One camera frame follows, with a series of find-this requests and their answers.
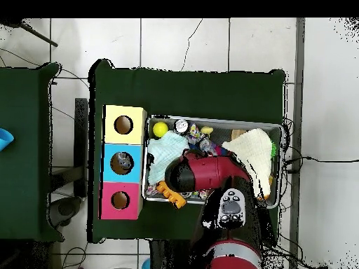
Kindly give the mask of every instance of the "shape sorter box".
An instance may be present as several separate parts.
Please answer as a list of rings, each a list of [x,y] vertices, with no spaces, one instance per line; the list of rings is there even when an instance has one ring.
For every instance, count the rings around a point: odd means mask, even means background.
[[[104,105],[102,117],[105,143],[143,145],[147,113],[142,107]],[[126,134],[116,131],[116,121],[121,117],[126,117],[131,123],[130,132]]]
[[[137,220],[142,209],[141,184],[104,182],[102,188],[102,220]],[[113,206],[112,197],[122,192],[128,196],[128,206],[117,209]]]
[[[100,219],[138,219],[142,208],[143,143],[147,113],[140,107],[105,105],[103,108],[102,143],[103,168],[100,184]],[[123,133],[117,120],[126,117],[130,129]],[[111,165],[117,161],[117,153],[130,156],[133,166],[125,174],[116,173]],[[116,208],[113,196],[122,192],[128,203],[123,209]]]

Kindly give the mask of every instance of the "yellow ball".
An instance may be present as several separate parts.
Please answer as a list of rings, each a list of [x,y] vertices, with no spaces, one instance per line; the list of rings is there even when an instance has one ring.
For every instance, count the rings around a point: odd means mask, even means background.
[[[157,122],[154,124],[154,134],[157,137],[162,137],[168,131],[168,126],[164,122]]]

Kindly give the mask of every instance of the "blue box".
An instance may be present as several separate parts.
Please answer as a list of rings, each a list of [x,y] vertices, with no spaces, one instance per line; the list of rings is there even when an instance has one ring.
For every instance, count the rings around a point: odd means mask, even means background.
[[[123,183],[140,183],[142,173],[142,149],[140,145],[105,144],[103,181],[120,181]],[[115,153],[129,153],[133,159],[133,168],[127,174],[115,173],[110,165]]]

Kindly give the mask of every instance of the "cream towel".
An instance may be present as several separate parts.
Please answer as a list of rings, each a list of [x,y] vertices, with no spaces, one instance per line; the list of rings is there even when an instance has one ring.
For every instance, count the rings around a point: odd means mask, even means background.
[[[271,175],[272,143],[267,133],[262,129],[253,129],[231,142],[224,142],[222,146],[234,152],[237,161],[244,164],[248,174],[252,177],[255,197],[269,196],[271,193],[269,176]]]

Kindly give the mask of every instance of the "yellow box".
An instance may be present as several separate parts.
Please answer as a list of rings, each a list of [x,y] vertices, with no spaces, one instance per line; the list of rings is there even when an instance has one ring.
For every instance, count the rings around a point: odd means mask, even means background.
[[[143,144],[147,112],[142,107],[105,105],[102,117],[105,143]]]

